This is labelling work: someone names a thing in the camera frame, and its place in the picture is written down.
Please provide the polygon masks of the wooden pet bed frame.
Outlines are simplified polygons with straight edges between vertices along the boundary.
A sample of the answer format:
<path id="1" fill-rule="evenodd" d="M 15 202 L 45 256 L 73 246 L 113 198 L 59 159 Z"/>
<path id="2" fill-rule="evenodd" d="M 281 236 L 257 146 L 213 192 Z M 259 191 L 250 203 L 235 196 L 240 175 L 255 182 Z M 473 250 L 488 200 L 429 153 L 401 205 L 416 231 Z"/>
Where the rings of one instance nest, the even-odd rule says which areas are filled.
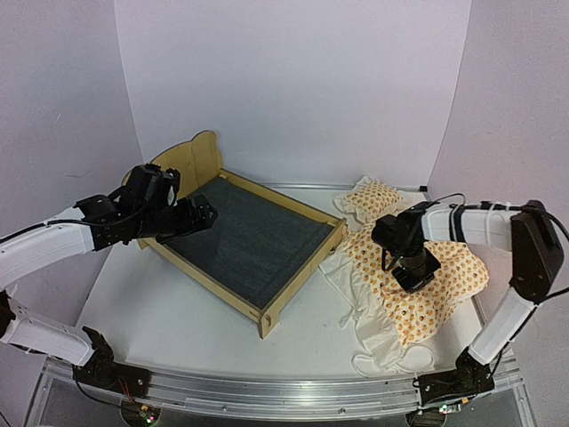
<path id="1" fill-rule="evenodd" d="M 288 302 L 342 241 L 346 221 L 262 186 L 223 166 L 213 131 L 151 159 L 180 172 L 179 200 L 205 196 L 218 211 L 213 226 L 150 247 L 254 321 L 268 337 Z"/>

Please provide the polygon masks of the duck print mattress cushion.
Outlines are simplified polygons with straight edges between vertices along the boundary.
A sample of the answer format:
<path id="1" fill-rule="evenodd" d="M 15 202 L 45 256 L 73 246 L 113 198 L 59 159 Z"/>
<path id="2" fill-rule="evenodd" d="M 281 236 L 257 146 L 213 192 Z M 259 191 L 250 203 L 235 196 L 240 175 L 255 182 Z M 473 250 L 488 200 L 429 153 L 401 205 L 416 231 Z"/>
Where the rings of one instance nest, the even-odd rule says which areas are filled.
<path id="1" fill-rule="evenodd" d="M 390 269 L 372 239 L 373 223 L 350 231 L 319 266 L 346 300 L 360 350 L 351 360 L 363 377 L 417 374 L 435 365 L 425 342 L 455 309 L 489 282 L 485 264 L 463 243 L 428 242 L 410 268 Z"/>

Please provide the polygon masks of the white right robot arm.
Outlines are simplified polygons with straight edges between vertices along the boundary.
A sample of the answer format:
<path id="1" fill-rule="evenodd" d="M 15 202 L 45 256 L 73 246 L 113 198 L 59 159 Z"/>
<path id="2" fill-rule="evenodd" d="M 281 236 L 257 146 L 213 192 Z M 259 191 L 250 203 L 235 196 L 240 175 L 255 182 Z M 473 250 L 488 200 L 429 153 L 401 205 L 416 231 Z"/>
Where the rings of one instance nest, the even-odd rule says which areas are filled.
<path id="1" fill-rule="evenodd" d="M 498 356 L 543 303 L 568 291 L 553 288 L 565 265 L 568 228 L 538 200 L 523 205 L 420 202 L 377 219 L 371 238 L 382 249 L 382 269 L 393 272 L 406 291 L 427 285 L 440 266 L 428 242 L 464 244 L 487 263 L 492 284 L 505 279 L 493 315 L 467 348 L 470 359 L 447 376 L 457 394 L 480 383 L 481 366 Z"/>

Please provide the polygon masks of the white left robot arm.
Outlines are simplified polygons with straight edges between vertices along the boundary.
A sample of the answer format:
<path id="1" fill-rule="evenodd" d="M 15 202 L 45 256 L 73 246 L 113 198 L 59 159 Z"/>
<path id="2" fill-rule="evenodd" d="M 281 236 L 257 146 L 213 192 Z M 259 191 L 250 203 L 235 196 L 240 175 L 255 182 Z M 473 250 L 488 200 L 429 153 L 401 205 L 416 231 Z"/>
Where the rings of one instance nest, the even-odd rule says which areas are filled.
<path id="1" fill-rule="evenodd" d="M 203 195 L 180 197 L 181 175 L 158 165 L 135 166 L 108 195 L 76 202 L 62 213 L 1 239 L 1 342 L 84 367 L 102 389 L 119 381 L 103 335 L 34 314 L 8 287 L 69 258 L 151 238 L 158 243 L 210 229 L 218 211 Z"/>

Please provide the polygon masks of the small duck print pillow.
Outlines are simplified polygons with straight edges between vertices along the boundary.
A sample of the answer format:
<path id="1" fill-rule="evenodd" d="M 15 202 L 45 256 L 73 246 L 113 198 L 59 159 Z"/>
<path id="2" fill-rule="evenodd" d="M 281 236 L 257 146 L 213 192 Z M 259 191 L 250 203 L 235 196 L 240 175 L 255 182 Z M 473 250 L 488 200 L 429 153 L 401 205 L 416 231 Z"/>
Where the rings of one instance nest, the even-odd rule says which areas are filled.
<path id="1" fill-rule="evenodd" d="M 384 214 L 395 214 L 404 206 L 404 196 L 381 180 L 364 175 L 353 189 L 333 200 L 334 207 L 343 215 L 364 224 Z"/>

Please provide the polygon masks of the aluminium front rail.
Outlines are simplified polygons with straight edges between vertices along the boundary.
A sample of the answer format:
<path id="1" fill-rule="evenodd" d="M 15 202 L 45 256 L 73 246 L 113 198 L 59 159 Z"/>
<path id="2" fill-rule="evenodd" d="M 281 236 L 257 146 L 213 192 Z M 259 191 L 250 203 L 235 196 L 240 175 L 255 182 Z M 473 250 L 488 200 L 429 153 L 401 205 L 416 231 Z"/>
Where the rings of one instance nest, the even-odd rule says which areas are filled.
<path id="1" fill-rule="evenodd" d="M 150 371 L 148 392 L 132 398 L 122 392 L 106 391 L 81 384 L 74 378 L 73 367 L 58 359 L 46 363 L 47 371 L 59 371 L 77 388 L 118 397 L 136 407 L 174 408 L 200 415 L 221 415 L 253 420 L 282 418 L 293 421 L 364 419 L 381 415 L 411 413 L 439 408 L 453 411 L 458 406 L 499 391 L 523 386 L 514 356 L 501 359 L 493 374 L 494 389 L 472 399 L 453 404 L 421 408 L 416 375 L 401 377 L 284 380 L 229 378 L 176 371 Z"/>

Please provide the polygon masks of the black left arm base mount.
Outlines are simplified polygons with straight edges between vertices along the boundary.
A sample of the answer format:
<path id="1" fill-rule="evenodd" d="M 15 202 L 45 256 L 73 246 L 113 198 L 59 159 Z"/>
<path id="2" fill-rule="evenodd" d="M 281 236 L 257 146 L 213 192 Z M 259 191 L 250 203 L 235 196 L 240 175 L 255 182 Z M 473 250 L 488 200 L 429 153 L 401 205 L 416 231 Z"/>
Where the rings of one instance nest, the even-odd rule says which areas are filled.
<path id="1" fill-rule="evenodd" d="M 84 365 L 73 366 L 74 378 L 81 384 L 106 391 L 122 392 L 132 398 L 143 398 L 149 388 L 149 370 L 115 361 L 115 355 L 104 336 L 84 326 L 82 330 L 90 340 L 92 355 Z"/>

